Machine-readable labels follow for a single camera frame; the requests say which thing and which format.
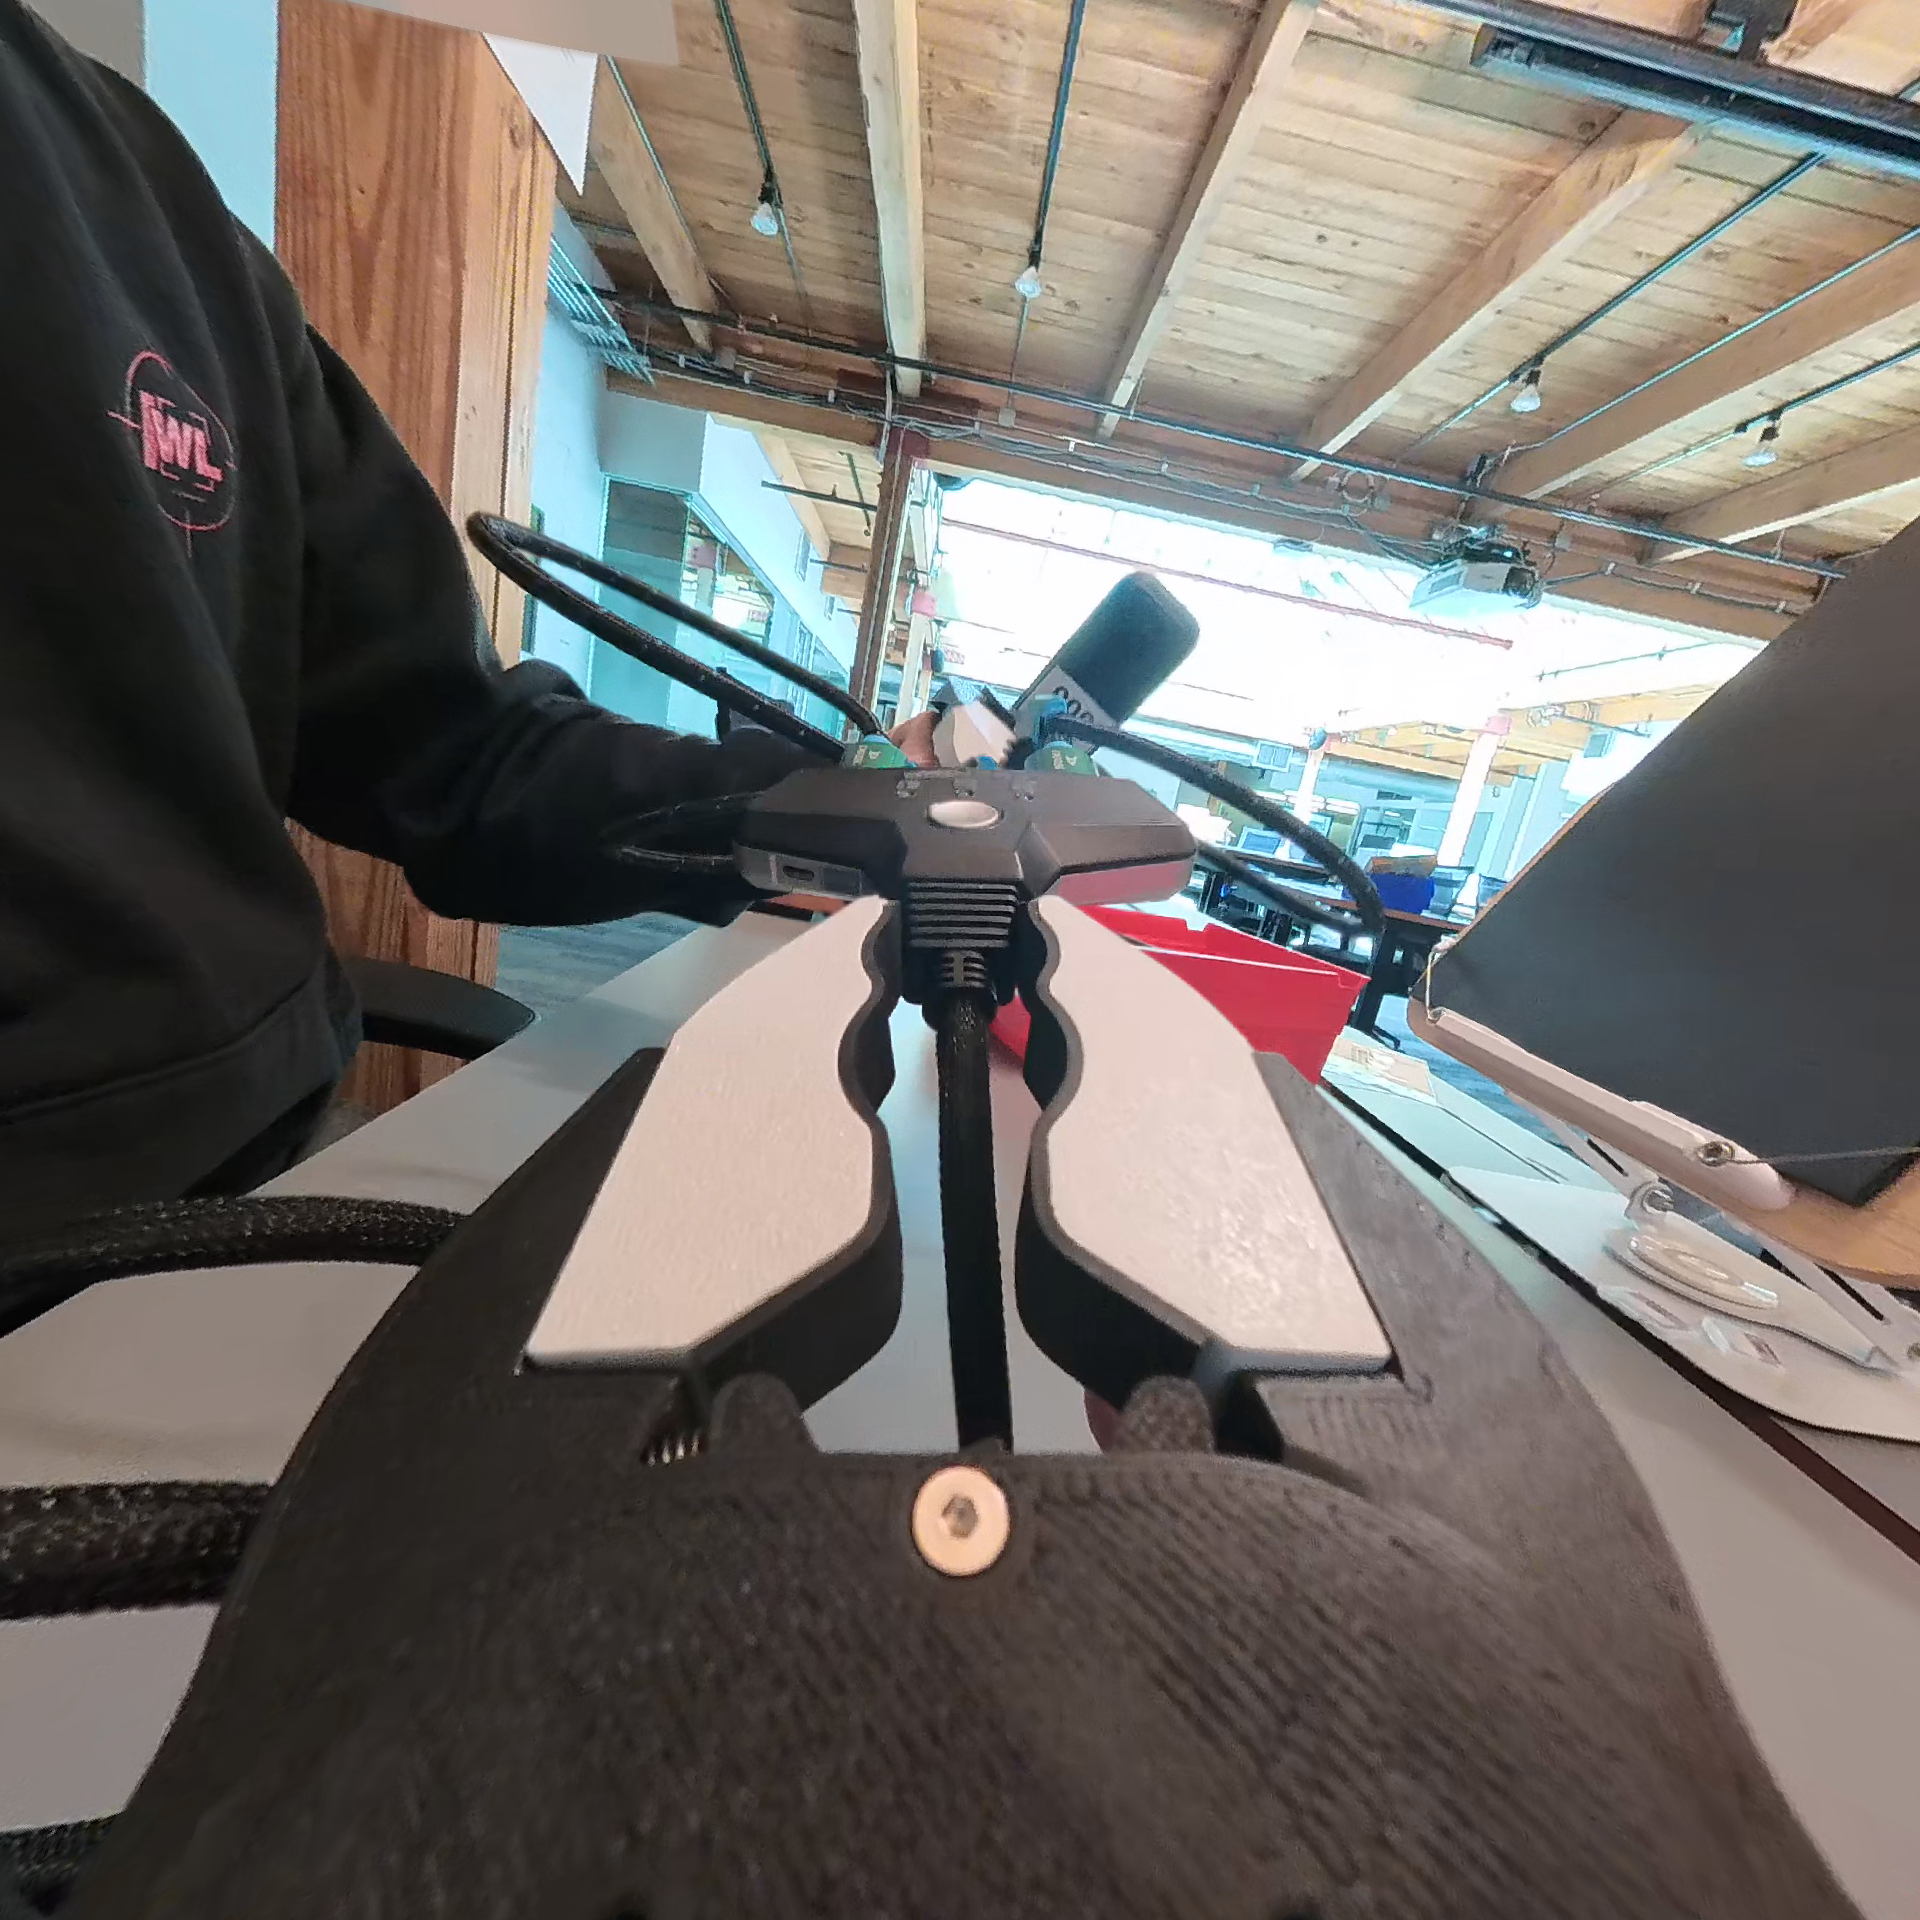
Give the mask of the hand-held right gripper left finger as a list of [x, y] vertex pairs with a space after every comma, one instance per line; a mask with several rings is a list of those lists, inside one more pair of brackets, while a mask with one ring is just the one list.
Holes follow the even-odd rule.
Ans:
[[667, 1045], [522, 1347], [543, 1373], [743, 1375], [814, 1407], [902, 1303], [896, 907], [858, 898], [758, 959]]

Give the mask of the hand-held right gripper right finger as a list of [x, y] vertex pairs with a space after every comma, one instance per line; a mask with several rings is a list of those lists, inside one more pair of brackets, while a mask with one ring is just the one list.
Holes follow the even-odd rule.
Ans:
[[1083, 907], [1029, 907], [1024, 1331], [1090, 1397], [1377, 1379], [1393, 1350], [1247, 1040]]

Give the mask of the person's left forearm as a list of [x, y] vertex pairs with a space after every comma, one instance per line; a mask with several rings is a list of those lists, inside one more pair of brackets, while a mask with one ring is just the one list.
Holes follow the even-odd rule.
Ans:
[[418, 868], [423, 898], [453, 919], [726, 925], [757, 901], [734, 860], [744, 806], [825, 768], [761, 726], [701, 738], [637, 724], [541, 662], [497, 674], [496, 694], [448, 791], [453, 824]]

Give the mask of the white desk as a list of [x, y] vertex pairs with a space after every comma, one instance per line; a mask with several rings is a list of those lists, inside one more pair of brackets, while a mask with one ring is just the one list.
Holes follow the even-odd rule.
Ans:
[[[317, 1152], [277, 1191], [474, 1210], [635, 1050], [799, 933], [697, 927]], [[1722, 1406], [1408, 1154], [1408, 1175], [1521, 1298], [1632, 1458], [1718, 1668], [1794, 1813], [1864, 1915], [1915, 1915], [1915, 1450]], [[176, 1274], [86, 1288], [3, 1339], [3, 1483], [263, 1480], [402, 1285], [377, 1266]], [[3, 1823], [119, 1811], [207, 1632], [206, 1612], [3, 1624]]]

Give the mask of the red plastic bin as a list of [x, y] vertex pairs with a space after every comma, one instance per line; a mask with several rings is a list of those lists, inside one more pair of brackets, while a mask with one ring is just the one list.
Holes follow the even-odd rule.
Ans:
[[1024, 998], [991, 1019], [991, 1037], [1022, 1062], [1031, 1090], [1047, 1083], [1053, 1053], [1083, 1094], [1117, 1094], [1128, 1106], [1152, 1094], [1253, 1090], [1262, 1080], [1258, 1055], [1281, 1058], [1304, 1083], [1320, 1083], [1358, 1004], [1358, 974], [1141, 906], [1093, 906], [1083, 917], [1143, 958], [1095, 958], [1088, 935], [1070, 935], [1064, 914], [1047, 911], [1047, 927], [1061, 935], [1061, 965], [1041, 983], [1047, 1019]]

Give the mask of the black office chair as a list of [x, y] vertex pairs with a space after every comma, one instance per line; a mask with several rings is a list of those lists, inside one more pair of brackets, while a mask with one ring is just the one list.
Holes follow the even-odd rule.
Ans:
[[464, 976], [347, 955], [363, 1042], [448, 1055], [469, 1064], [511, 1042], [537, 1010]]

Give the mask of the ceiling projector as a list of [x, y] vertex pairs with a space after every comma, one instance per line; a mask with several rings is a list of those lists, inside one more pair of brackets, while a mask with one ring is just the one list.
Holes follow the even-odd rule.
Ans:
[[1464, 542], [1419, 574], [1408, 591], [1408, 611], [1430, 616], [1467, 616], [1534, 611], [1543, 598], [1543, 574], [1523, 547]]

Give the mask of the white folding stand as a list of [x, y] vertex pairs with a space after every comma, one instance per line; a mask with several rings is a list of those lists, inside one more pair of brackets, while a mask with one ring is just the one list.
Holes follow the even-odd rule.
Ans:
[[1784, 1333], [1864, 1372], [1915, 1370], [1915, 1310], [1883, 1287], [1845, 1280], [1773, 1240], [1745, 1252], [1690, 1220], [1661, 1181], [1624, 1198], [1606, 1252], [1626, 1271], [1707, 1311]]

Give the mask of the black tilted panel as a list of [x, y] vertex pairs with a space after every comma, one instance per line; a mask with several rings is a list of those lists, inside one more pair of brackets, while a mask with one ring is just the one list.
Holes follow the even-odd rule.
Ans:
[[1747, 1216], [1890, 1211], [1917, 1139], [1917, 530], [1589, 802], [1410, 1024]]

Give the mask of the white paper sheet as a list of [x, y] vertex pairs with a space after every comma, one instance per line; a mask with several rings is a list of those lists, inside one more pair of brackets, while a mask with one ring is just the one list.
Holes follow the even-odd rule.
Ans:
[[1632, 1271], [1602, 1280], [1598, 1303], [1647, 1333], [1742, 1402], [1794, 1424], [1883, 1443], [1917, 1443], [1915, 1375], [1841, 1357], [1797, 1331], [1718, 1300], [1690, 1298]]

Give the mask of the wooden pillar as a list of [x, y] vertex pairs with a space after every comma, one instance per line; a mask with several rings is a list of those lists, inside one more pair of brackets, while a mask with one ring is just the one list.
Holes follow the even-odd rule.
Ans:
[[533, 502], [554, 184], [482, 34], [279, 4], [279, 261], [457, 526]]

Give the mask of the person's black hoodie torso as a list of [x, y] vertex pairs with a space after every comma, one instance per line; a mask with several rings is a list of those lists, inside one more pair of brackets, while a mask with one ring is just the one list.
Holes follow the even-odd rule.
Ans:
[[176, 1198], [349, 1024], [286, 821], [535, 894], [433, 490], [135, 86], [3, 4], [3, 1234]]

